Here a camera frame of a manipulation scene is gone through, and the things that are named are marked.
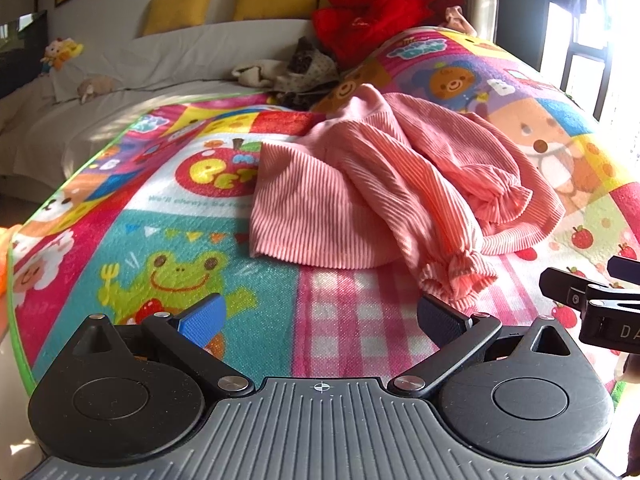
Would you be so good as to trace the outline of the small pink cloth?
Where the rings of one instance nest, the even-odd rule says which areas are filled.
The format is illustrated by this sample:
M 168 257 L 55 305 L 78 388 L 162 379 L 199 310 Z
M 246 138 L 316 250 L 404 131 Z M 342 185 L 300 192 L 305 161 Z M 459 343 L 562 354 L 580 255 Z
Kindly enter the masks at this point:
M 461 32 L 468 36 L 477 36 L 475 28 L 462 14 L 461 6 L 448 6 L 445 10 L 445 21 L 442 23 L 442 27 L 449 28 L 455 32 Z

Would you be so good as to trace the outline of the pink ribbed garment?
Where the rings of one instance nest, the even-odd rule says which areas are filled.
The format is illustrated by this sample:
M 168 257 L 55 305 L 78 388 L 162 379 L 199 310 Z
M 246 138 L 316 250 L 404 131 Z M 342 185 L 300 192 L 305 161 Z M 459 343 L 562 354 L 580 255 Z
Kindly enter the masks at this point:
M 300 139 L 262 144 L 250 255 L 340 270 L 400 260 L 421 292 L 466 311 L 497 279 L 491 257 L 537 245 L 564 214 L 484 118 L 362 84 Z

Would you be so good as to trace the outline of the dark television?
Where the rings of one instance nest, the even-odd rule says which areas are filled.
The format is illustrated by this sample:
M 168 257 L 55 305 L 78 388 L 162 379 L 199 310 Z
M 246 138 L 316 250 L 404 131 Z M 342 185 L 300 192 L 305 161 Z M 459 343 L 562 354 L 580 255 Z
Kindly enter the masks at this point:
M 46 11 L 25 14 L 1 25 L 0 98 L 41 73 L 41 58 L 48 44 Z

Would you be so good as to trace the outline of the red plush cushion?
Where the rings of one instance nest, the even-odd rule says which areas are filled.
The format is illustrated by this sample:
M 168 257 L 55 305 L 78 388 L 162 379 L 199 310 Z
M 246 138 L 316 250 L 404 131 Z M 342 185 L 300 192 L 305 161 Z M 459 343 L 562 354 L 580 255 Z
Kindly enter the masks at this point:
M 464 0 L 328 0 L 311 14 L 320 46 L 340 70 L 356 67 L 385 41 L 406 29 L 438 25 L 448 6 Z

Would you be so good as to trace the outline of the small beige plush toy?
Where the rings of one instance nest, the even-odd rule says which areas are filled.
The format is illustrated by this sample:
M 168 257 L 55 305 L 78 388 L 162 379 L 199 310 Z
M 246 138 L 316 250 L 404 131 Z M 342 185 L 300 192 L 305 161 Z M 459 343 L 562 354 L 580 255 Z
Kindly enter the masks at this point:
M 119 85 L 120 81 L 113 77 L 105 75 L 92 76 L 85 79 L 77 87 L 77 94 L 81 104 L 86 104 L 97 96 L 104 96 L 104 94 L 115 91 Z

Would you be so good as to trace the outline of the colourful cartoon play mat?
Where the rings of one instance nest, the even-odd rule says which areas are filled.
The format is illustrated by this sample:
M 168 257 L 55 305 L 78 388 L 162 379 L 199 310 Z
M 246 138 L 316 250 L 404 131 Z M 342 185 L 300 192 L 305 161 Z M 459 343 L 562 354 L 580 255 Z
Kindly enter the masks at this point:
M 566 94 L 489 42 L 406 30 L 316 105 L 216 90 L 145 105 L 14 234 L 27 388 L 90 313 L 209 294 L 205 349 L 268 375 L 390 377 L 432 353 L 424 292 L 506 324 L 579 316 L 549 266 L 612 283 L 639 255 L 639 177 Z

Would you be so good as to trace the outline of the yellow pillow left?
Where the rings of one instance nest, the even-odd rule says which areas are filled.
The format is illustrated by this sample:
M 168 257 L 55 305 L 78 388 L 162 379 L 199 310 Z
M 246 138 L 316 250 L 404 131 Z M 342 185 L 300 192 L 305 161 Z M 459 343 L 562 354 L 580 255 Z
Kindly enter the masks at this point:
M 201 26 L 210 0 L 151 0 L 142 26 L 142 36 Z

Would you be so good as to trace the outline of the orange object at edge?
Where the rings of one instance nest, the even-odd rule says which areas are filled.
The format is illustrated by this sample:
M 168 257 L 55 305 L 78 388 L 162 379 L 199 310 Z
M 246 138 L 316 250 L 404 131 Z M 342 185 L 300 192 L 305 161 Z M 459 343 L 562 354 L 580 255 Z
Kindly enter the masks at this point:
M 8 251 L 12 237 L 22 228 L 21 223 L 9 228 L 0 228 L 0 296 L 6 292 L 6 277 L 8 276 Z

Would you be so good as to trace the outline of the black window frame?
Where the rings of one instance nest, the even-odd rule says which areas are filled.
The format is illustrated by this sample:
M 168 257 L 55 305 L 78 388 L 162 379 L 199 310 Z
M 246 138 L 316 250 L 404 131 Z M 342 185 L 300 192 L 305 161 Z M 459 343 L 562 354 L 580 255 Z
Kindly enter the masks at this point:
M 572 100 L 591 92 L 592 116 L 600 119 L 613 67 L 611 0 L 588 0 L 585 14 L 548 1 L 542 62 L 556 69 L 560 89 Z

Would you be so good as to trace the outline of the yellow plush toy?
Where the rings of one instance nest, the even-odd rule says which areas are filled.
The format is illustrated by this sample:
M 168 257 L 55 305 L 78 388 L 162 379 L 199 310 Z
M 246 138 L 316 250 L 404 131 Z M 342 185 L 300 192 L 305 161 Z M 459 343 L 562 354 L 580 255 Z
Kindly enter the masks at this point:
M 41 73 L 47 75 L 51 70 L 62 70 L 63 65 L 81 55 L 83 44 L 78 44 L 72 38 L 55 39 L 45 49 L 41 62 Z

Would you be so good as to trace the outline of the beige and grey crumpled clothes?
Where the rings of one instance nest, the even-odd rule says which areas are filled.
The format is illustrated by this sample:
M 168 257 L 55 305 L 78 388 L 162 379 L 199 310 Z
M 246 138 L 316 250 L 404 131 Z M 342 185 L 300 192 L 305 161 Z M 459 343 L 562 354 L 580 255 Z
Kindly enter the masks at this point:
M 257 60 L 232 68 L 231 76 L 244 87 L 264 89 L 292 110 L 310 110 L 340 81 L 329 55 L 306 37 L 300 37 L 288 61 Z

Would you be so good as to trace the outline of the grey white sofa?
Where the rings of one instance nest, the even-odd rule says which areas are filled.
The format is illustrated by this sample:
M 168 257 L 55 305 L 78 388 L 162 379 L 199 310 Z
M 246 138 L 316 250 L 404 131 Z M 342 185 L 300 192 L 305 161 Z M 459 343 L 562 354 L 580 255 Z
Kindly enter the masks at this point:
M 127 115 L 167 98 L 217 93 L 243 62 L 287 60 L 307 20 L 227 22 L 145 36 L 88 52 L 1 100 L 1 174 L 48 188 L 61 185 L 122 130 Z M 77 87 L 105 75 L 120 81 L 81 104 Z

